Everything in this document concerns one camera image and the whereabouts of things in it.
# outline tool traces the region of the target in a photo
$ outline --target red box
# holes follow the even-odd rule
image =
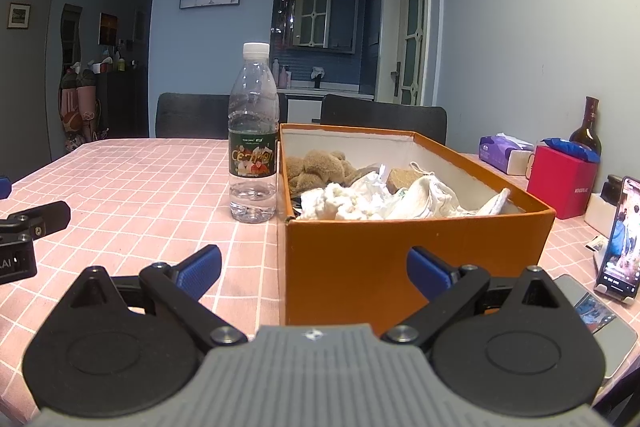
[[[527,192],[554,207],[558,219],[581,216],[587,209],[597,171],[597,163],[539,146]]]

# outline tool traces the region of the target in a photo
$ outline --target dark glass bottle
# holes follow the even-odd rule
[[[598,99],[588,96],[586,105],[584,106],[582,126],[572,132],[569,140],[586,145],[589,149],[598,153],[598,155],[602,155],[602,145],[595,130],[597,114]]]

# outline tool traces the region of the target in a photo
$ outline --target bottle label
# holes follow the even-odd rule
[[[241,178],[266,178],[276,173],[276,138],[271,134],[229,133],[229,172]]]

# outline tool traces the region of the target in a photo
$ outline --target crumpled white fabric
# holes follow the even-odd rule
[[[424,219],[429,217],[495,216],[502,210],[510,191],[504,188],[478,210],[460,206],[451,188],[433,172],[422,171],[408,190],[399,190],[393,196],[382,182],[382,174],[370,172],[351,187],[332,183],[302,194],[302,214],[298,219],[369,220],[369,219]]]

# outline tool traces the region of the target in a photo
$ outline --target door handle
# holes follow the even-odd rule
[[[396,70],[391,71],[391,77],[394,80],[394,96],[398,96],[398,89],[400,87],[400,70],[402,68],[402,62],[396,62]]]

